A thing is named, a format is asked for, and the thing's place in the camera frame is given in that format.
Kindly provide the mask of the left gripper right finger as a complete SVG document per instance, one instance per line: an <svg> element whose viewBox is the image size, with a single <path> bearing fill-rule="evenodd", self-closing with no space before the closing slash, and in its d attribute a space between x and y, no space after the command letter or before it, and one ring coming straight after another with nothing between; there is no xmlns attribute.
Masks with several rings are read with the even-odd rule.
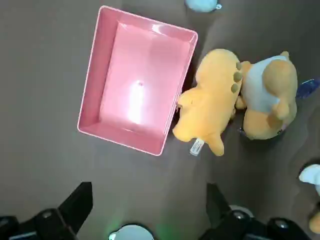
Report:
<svg viewBox="0 0 320 240"><path fill-rule="evenodd" d="M201 240L309 240L294 221L273 217L263 223L243 207L232 207L215 183L206 185L208 228Z"/></svg>

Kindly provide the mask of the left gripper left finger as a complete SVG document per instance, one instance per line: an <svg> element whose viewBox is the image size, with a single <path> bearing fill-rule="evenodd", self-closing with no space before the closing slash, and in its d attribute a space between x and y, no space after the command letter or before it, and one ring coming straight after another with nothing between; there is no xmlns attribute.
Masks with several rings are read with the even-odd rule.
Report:
<svg viewBox="0 0 320 240"><path fill-rule="evenodd" d="M2 240L76 240L93 209L93 187L82 182L57 208L47 208L19 222L14 215L0 217Z"/></svg>

